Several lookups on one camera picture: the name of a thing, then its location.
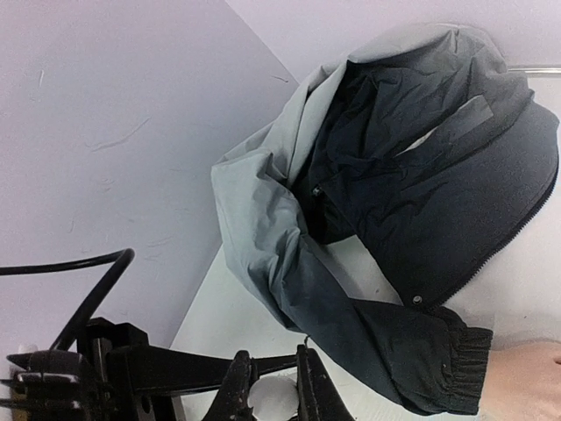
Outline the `dark jacket with grey lining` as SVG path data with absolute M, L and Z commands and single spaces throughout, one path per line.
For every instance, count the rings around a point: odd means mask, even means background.
M 378 395 L 482 414 L 492 351 L 560 345 L 558 127 L 485 32 L 381 35 L 212 168 L 227 266 Z

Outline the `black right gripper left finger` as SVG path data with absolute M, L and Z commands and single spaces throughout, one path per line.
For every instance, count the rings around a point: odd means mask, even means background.
M 247 351 L 238 351 L 209 407 L 210 421 L 252 421 L 248 404 L 251 386 L 259 379 L 256 363 Z

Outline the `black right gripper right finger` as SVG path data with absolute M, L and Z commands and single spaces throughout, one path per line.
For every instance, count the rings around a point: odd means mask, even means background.
M 353 421 L 317 351 L 299 345 L 297 359 L 298 419 Z

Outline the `mannequin hand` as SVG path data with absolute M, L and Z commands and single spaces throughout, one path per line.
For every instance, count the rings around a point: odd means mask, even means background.
M 535 342 L 492 351 L 479 409 L 493 420 L 559 420 L 560 345 Z

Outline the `aluminium table edge strip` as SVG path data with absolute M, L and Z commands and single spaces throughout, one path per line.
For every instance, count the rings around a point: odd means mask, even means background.
M 528 75 L 561 75 L 561 67 L 548 66 L 512 66 L 508 68 L 511 72 L 522 72 Z

